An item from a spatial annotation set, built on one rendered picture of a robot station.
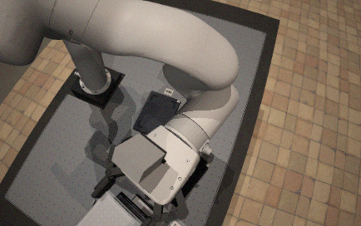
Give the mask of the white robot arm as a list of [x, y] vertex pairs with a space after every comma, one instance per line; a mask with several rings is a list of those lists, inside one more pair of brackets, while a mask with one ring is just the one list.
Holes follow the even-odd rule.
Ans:
[[[199, 155], [210, 155], [210, 139], [238, 105], [235, 49], [180, 9], [144, 0], [0, 0], [0, 62], [31, 64], [44, 37], [63, 40], [90, 95], [111, 84], [102, 52], [163, 63], [166, 80], [187, 99], [166, 125]], [[111, 161], [139, 184], [166, 162], [166, 153], [141, 132], [116, 146]]]

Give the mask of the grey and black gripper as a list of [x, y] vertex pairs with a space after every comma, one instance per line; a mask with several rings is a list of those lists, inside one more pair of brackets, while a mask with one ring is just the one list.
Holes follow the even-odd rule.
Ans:
[[[164, 158], [166, 162], [161, 163], [158, 168], [137, 184], [111, 161], [117, 146], [111, 145], [106, 159], [106, 175], [95, 186], [91, 197], [99, 199], [114, 185], [116, 178], [126, 176], [154, 201], [153, 215], [147, 217], [141, 224], [141, 226], [154, 226], [157, 222], [173, 221], [189, 214], [181, 189], [194, 172], [200, 156], [198, 150], [187, 138], [168, 125], [158, 126], [147, 137], [167, 152]], [[163, 213], [164, 205], [175, 197], [179, 209]]]

